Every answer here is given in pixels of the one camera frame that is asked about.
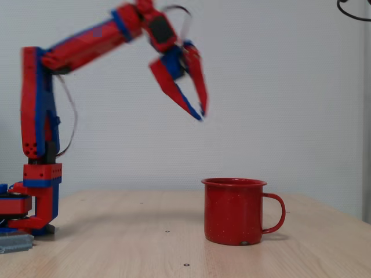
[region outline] black cable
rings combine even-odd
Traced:
[[[346,16],[351,17],[352,19],[360,20],[360,21],[371,22],[371,19],[364,19],[364,18],[362,18],[362,17],[354,16],[354,15],[352,15],[352,14],[346,12],[346,11],[343,10],[343,8],[340,6],[340,2],[342,2],[342,1],[341,1],[341,0],[337,0],[337,8],[338,8],[342,13],[344,13]]]
[[[76,130],[76,127],[77,127],[77,121],[78,121],[78,113],[77,113],[77,109],[76,109],[76,106],[75,106],[75,103],[72,99],[72,95],[70,93],[70,90],[68,89],[67,85],[66,85],[66,82],[64,81],[63,77],[61,75],[56,75],[57,78],[59,79],[59,81],[61,82],[62,84],[62,87],[64,89],[64,91],[66,92],[66,95],[68,97],[68,101],[70,102],[71,104],[71,107],[72,107],[72,110],[74,111],[74,129],[72,131],[72,135],[71,135],[71,138],[70,138],[70,142],[68,143],[67,147],[60,153],[57,154],[57,158],[64,155],[66,153],[66,151],[70,148],[71,144],[72,144],[72,141],[74,139],[74,136],[75,136],[75,130]]]
[[[174,9],[180,9],[180,10],[183,10],[185,11],[186,13],[188,13],[190,16],[192,16],[191,12],[189,10],[187,10],[185,7],[183,6],[180,6],[180,5],[170,5],[170,6],[166,6],[162,9],[162,12],[167,12],[168,10],[174,10]]]

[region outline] red robotic arm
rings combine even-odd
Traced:
[[[62,166],[56,163],[60,151],[60,123],[53,94],[53,75],[68,74],[110,50],[148,34],[151,45],[162,55],[150,64],[162,90],[194,118],[201,120],[175,81],[188,73],[205,116],[207,92],[201,58],[190,42],[181,42],[163,12],[152,0],[137,0],[112,11],[109,19],[50,47],[23,49],[23,88],[21,131],[23,152],[28,157],[23,181],[7,191],[0,186],[0,232],[23,230],[34,235],[50,231],[49,222],[58,215],[59,184]],[[35,215],[28,218],[30,196],[36,197]],[[11,199],[12,206],[7,206]]]

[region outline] wooden table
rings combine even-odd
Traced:
[[[205,239],[203,192],[77,193],[61,201],[54,236],[0,255],[0,277],[371,277],[370,225],[304,196],[282,197],[288,212],[278,232],[231,247]],[[264,199],[265,227],[280,213]]]

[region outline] cable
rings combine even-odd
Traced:
[[[190,26],[191,26],[191,20],[192,20],[192,14],[189,10],[187,10],[185,7],[183,6],[180,6],[180,5],[170,5],[170,6],[166,6],[162,9],[162,12],[166,13],[168,10],[175,10],[175,9],[180,9],[180,10],[183,10],[185,11],[189,17],[187,17],[185,20],[184,20],[184,23],[183,23],[183,26],[182,26],[182,29],[180,31],[180,35],[179,35],[179,38],[180,38],[180,42],[183,44],[184,40],[186,39],[186,36],[190,30]]]
[[[64,81],[62,76],[60,76],[60,75],[56,75],[56,76],[59,79],[60,83],[62,84],[62,87],[63,87],[64,91],[66,92],[68,101],[70,102],[72,110],[74,111],[74,129],[73,129],[72,134],[71,134],[70,142],[68,143],[67,147],[62,152],[57,154],[57,158],[58,158],[58,157],[64,155],[72,144],[72,141],[73,141],[74,136],[75,136],[75,130],[76,130],[76,127],[77,127],[78,114],[77,114],[77,110],[76,110],[74,100],[72,99],[71,93],[70,93],[70,91],[69,91],[69,89],[66,85],[66,82]]]
[[[364,19],[364,18],[362,18],[362,17],[354,16],[354,15],[352,15],[352,14],[346,12],[346,11],[343,10],[343,8],[340,6],[340,2],[341,2],[341,0],[337,0],[337,8],[338,8],[342,13],[344,13],[346,16],[351,17],[352,19],[360,20],[360,21],[371,22],[371,19]]]

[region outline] mug rim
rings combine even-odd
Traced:
[[[258,187],[265,186],[267,183],[252,178],[205,178],[201,181],[205,185],[220,187]]]

